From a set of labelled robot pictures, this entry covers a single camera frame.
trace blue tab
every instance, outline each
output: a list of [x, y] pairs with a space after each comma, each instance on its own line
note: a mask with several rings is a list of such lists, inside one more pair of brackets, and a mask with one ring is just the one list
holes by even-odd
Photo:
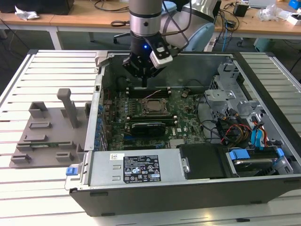
[[75, 176], [77, 175], [78, 168], [77, 167], [68, 167], [66, 170], [66, 176]]
[[279, 158], [281, 158], [282, 156], [284, 156], [284, 152], [282, 151], [281, 148], [277, 148], [277, 154], [279, 155]]
[[249, 153], [246, 149], [235, 149], [229, 152], [232, 160], [236, 159], [250, 159]]
[[229, 154], [230, 154], [230, 158], [231, 158], [232, 160], [235, 160], [235, 159], [236, 159], [236, 156], [235, 156], [235, 154], [234, 154], [233, 151], [230, 151]]

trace gray plastic stand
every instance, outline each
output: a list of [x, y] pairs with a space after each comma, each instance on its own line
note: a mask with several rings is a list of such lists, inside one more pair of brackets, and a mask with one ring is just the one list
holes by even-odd
[[11, 168], [63, 167], [82, 162], [91, 104], [76, 108], [70, 95], [70, 89], [57, 93], [65, 108], [47, 109], [44, 102], [31, 104], [31, 117], [11, 158]]

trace wooden table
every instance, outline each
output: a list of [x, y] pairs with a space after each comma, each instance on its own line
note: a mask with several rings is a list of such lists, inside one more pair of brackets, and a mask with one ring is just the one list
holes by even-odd
[[[221, 8], [233, 0], [223, 0]], [[105, 8], [114, 9], [127, 6], [127, 3], [119, 3], [117, 0], [105, 3]], [[288, 1], [277, 2], [277, 5], [284, 10], [295, 11], [288, 6]], [[273, 38], [273, 39], [301, 39], [301, 26], [293, 26], [287, 21], [279, 19], [276, 21], [261, 22], [255, 14], [257, 9], [249, 9], [245, 17], [239, 17], [240, 26], [233, 33], [233, 37], [246, 38]], [[63, 49], [59, 32], [89, 32], [90, 39], [93, 39], [93, 32], [129, 32], [129, 26], [111, 27], [114, 20], [129, 20], [128, 13], [109, 13], [98, 10], [89, 0], [75, 0], [74, 6], [69, 15], [40, 15], [39, 19], [23, 21], [14, 14], [0, 14], [2, 20], [9, 25], [11, 29], [16, 30], [41, 30], [50, 33], [55, 49]], [[226, 18], [236, 21], [230, 14], [226, 13]], [[4, 24], [0, 23], [0, 29], [6, 29]], [[214, 37], [218, 36], [222, 29], [221, 18], [218, 17], [215, 26]]]
[[[221, 9], [232, 0], [223, 0]], [[296, 12], [292, 7], [288, 5], [287, 1], [278, 1], [277, 6], [283, 10]], [[227, 11], [233, 13], [234, 7], [229, 7]], [[274, 39], [301, 39], [301, 26], [293, 26], [291, 23], [279, 18], [278, 21], [260, 21], [257, 18], [257, 9], [251, 8], [247, 10], [245, 17], [239, 18], [239, 28], [233, 33], [234, 37], [245, 38], [274, 38]], [[228, 20], [237, 21], [229, 13], [225, 13], [225, 17]], [[215, 31], [220, 32], [222, 30], [222, 19], [218, 16]]]

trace blue cable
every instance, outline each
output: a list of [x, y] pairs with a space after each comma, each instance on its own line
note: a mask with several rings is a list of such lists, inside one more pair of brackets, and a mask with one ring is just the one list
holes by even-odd
[[226, 22], [226, 35], [225, 35], [225, 39], [224, 39], [224, 44], [222, 46], [222, 52], [224, 51], [224, 48], [225, 48], [225, 43], [226, 43], [226, 39], [227, 39], [227, 30], [228, 30], [228, 26], [227, 26], [227, 22]]

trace barcode sticker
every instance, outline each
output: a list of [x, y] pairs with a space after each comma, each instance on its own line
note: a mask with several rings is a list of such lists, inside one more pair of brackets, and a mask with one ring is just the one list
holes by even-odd
[[110, 154], [110, 160], [123, 160], [124, 153]]

